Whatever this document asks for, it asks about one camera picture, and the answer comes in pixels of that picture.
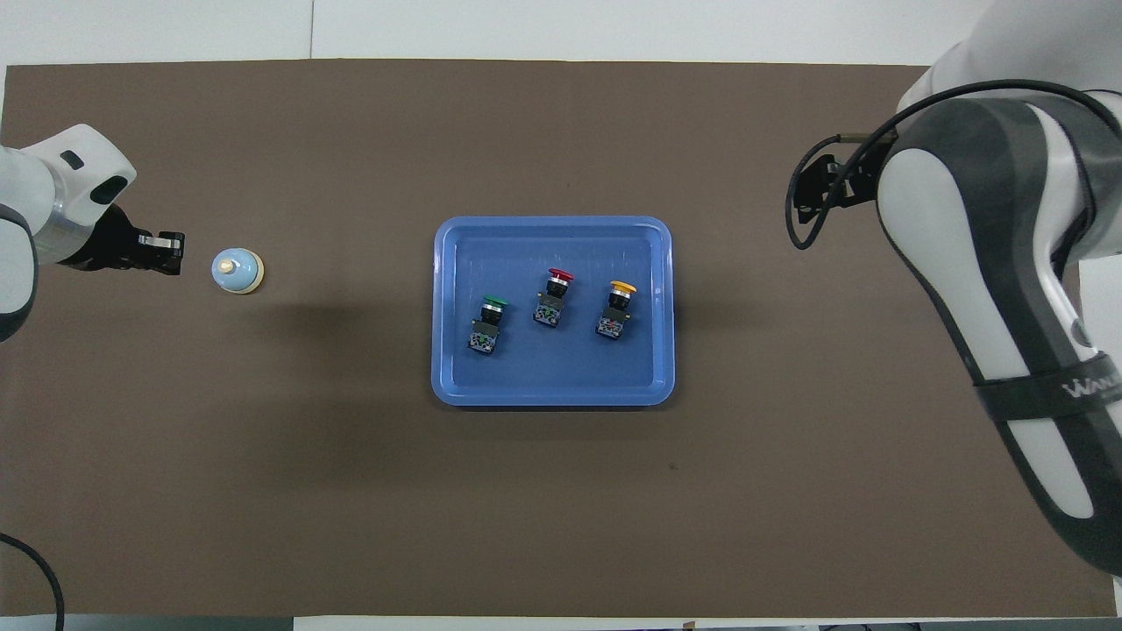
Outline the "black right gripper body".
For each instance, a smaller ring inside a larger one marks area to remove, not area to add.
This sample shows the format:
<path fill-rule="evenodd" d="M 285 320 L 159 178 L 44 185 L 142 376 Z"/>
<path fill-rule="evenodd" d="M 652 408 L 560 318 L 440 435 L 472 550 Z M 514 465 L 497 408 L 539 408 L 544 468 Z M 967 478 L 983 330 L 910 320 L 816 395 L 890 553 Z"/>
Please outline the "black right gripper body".
<path fill-rule="evenodd" d="M 819 156 L 819 174 L 824 183 L 821 210 L 849 208 L 877 196 L 877 181 L 883 170 L 882 149 L 870 149 L 862 154 L 848 172 L 844 167 L 845 164 L 833 154 Z"/>

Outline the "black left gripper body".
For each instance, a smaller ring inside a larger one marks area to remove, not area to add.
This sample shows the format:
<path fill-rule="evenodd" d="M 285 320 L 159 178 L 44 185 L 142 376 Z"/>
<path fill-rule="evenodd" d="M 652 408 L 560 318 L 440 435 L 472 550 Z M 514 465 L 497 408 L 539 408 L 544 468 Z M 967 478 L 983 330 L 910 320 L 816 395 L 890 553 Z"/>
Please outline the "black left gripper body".
<path fill-rule="evenodd" d="M 82 272 L 100 269 L 146 269 L 135 259 L 140 237 L 146 232 L 137 228 L 119 205 L 109 205 L 96 220 L 88 241 L 67 257 L 67 267 Z"/>

